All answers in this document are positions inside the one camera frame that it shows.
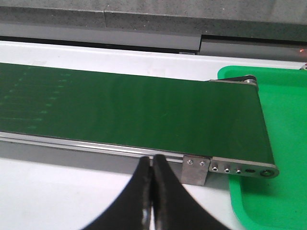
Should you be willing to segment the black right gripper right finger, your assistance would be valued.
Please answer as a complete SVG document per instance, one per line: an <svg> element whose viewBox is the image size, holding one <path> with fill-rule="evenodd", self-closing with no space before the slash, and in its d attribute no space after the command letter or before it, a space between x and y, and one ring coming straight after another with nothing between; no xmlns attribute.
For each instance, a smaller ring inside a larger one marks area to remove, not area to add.
<svg viewBox="0 0 307 230"><path fill-rule="evenodd" d="M152 201L157 230L227 230L187 192L164 155L153 158Z"/></svg>

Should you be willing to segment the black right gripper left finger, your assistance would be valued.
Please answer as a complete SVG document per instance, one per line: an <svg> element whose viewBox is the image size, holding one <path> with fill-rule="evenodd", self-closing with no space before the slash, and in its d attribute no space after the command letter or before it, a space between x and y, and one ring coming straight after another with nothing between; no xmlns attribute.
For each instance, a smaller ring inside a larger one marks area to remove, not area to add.
<svg viewBox="0 0 307 230"><path fill-rule="evenodd" d="M130 181L85 230L148 230L151 220L150 159L141 157Z"/></svg>

